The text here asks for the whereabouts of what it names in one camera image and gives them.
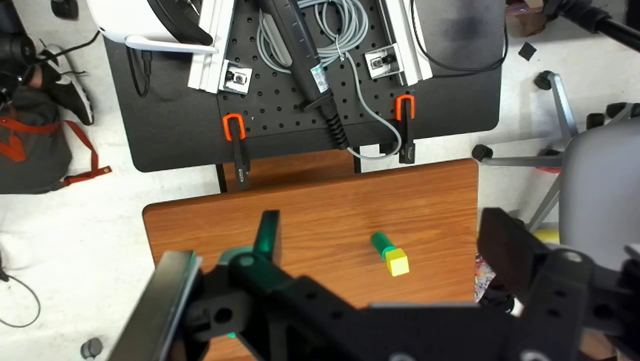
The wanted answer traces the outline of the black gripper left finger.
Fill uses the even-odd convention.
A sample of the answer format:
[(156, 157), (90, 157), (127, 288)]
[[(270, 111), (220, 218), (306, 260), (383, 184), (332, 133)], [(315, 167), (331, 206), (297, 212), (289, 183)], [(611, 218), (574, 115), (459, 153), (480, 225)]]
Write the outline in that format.
[(356, 309), (312, 276), (292, 276), (276, 253), (242, 250), (230, 283), (247, 295), (241, 339), (262, 361), (373, 361)]

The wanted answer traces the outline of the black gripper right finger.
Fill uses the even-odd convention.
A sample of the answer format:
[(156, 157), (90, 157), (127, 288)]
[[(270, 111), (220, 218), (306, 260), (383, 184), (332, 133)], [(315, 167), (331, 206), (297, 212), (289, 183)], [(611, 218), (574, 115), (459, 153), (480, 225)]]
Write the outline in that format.
[(595, 265), (581, 253), (551, 248), (502, 209), (485, 209), (479, 253), (522, 300), (506, 355), (516, 361), (577, 361)]

